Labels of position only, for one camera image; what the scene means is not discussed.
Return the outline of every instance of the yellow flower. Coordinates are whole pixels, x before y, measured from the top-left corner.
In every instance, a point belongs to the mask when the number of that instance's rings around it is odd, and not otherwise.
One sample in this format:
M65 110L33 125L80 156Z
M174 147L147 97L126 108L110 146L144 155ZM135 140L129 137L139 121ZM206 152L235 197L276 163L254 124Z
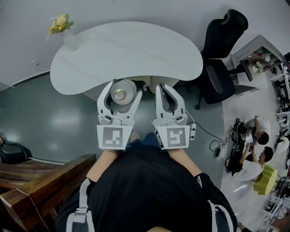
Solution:
M62 14L57 20L56 20L56 24L57 25L65 25L67 23L67 17L66 14Z

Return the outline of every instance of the black hair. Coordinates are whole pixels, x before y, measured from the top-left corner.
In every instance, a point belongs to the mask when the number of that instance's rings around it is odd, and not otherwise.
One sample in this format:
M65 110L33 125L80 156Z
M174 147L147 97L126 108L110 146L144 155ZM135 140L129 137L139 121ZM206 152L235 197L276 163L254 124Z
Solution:
M264 132L261 137L258 139L258 143L261 145L266 145L269 142L269 136Z
M273 149L271 147L265 147L263 153L265 154L265 162L268 162L273 157Z

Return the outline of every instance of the chair armrest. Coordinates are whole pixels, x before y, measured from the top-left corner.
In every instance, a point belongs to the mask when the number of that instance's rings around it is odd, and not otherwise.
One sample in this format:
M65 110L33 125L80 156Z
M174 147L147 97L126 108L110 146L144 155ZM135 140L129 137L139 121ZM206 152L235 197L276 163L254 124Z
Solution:
M244 60L241 60L240 62L245 70L246 76L248 77L249 81L251 82L253 80L253 76L251 74L249 67L247 66L247 63Z
M222 93L223 92L222 85L218 79L218 75L214 70L213 66L212 65L207 66L206 70L208 72L208 77L210 83L212 84L212 87L215 89L217 93Z

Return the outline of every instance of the white table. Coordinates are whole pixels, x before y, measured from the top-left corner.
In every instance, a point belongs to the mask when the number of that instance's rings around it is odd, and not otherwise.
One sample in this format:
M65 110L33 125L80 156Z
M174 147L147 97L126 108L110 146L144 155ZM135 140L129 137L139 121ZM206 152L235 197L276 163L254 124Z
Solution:
M251 82L245 72L237 74L237 82L235 83L237 95L241 96L260 89L268 89L266 74L264 72L253 72L251 68L249 70L253 77Z
M52 85L62 94L136 76L160 76L173 86L178 80L196 79L203 69L200 51L189 39L153 24L104 24L77 34L76 40L79 49L71 52L62 46L51 65Z

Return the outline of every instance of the potted plant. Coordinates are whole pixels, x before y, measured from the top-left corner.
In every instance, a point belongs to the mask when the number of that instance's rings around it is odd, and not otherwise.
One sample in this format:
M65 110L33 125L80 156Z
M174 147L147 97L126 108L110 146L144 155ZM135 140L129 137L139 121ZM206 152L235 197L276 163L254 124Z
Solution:
M52 34L59 34L63 38L65 46L70 51L75 51L79 48L79 43L76 41L73 33L70 31L73 21L69 21L68 14L62 14L59 17L52 18L53 24L49 27L49 35L46 39Z
M255 73L256 72L262 73L263 72L263 65L259 61L257 61L255 64L253 64L252 70Z

